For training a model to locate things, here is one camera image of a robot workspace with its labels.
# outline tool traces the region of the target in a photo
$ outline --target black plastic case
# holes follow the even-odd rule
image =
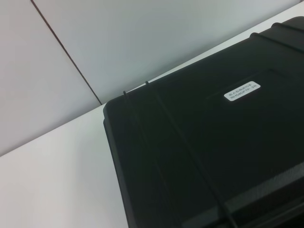
[[[260,88],[224,96],[249,82]],[[130,228],[304,227],[304,17],[124,93],[104,116]]]

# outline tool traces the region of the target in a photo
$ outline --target white surface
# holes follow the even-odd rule
[[[224,97],[226,97],[229,101],[235,101],[253,91],[260,88],[261,86],[253,81],[248,82],[226,94],[224,94]]]
[[[35,0],[105,103],[299,0]]]
[[[29,0],[0,3],[0,156],[99,106]]]
[[[301,3],[192,61],[303,15]],[[0,157],[0,227],[127,228],[103,106]]]
[[[299,3],[299,4],[297,4],[297,5],[293,6],[293,7],[291,7],[289,9],[285,10],[284,12],[275,15],[272,18],[263,21],[262,23],[260,23],[260,24],[258,24],[256,26],[254,26],[254,27],[246,30],[245,32],[240,33],[239,35],[237,35],[237,36],[235,36],[235,37],[233,37],[233,38],[225,41],[224,43],[221,43],[220,45],[217,45],[216,47],[214,47],[214,48],[212,48],[212,49],[210,49],[210,50],[208,50],[208,51],[206,51],[206,52],[204,52],[204,53],[196,56],[195,58],[193,58],[193,59],[191,59],[191,60],[189,60],[189,61],[187,61],[187,62],[185,62],[185,63],[183,63],[183,64],[181,64],[181,65],[179,65],[179,66],[177,66],[177,67],[175,67],[175,68],[173,68],[171,70],[169,70],[169,71],[167,71],[166,73],[164,73],[162,75],[159,75],[158,77],[150,80],[149,82],[155,81],[155,80],[157,80],[157,79],[159,79],[161,77],[164,77],[164,76],[166,76],[168,74],[171,74],[171,73],[173,73],[173,72],[175,72],[177,70],[180,70],[180,69],[182,69],[182,68],[184,68],[184,67],[186,67],[186,66],[188,66],[188,65],[190,65],[192,63],[195,63],[195,62],[197,62],[197,61],[199,61],[199,60],[201,60],[203,58],[211,56],[214,53],[217,53],[217,52],[219,52],[221,50],[224,50],[225,48],[228,48],[228,47],[230,47],[230,46],[232,46],[232,45],[234,45],[234,44],[236,44],[236,43],[238,43],[238,42],[240,42],[240,41],[242,41],[244,39],[249,38],[249,36],[252,33],[254,33],[254,32],[257,32],[257,33],[263,32],[266,29],[271,28],[271,26],[274,23],[276,23],[276,22],[282,23],[284,21],[287,21],[287,20],[289,20],[291,18],[298,17],[298,16],[304,16],[304,2],[301,2],[301,3]]]

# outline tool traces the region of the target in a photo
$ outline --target sticker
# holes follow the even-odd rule
[[[249,94],[252,91],[255,91],[259,87],[261,87],[261,86],[255,82],[248,82],[248,83],[240,86],[239,88],[236,88],[236,89],[230,91],[229,93],[226,93],[224,95],[224,97],[226,97],[229,101],[235,101],[235,100],[239,99],[240,97],[243,97],[246,94]]]

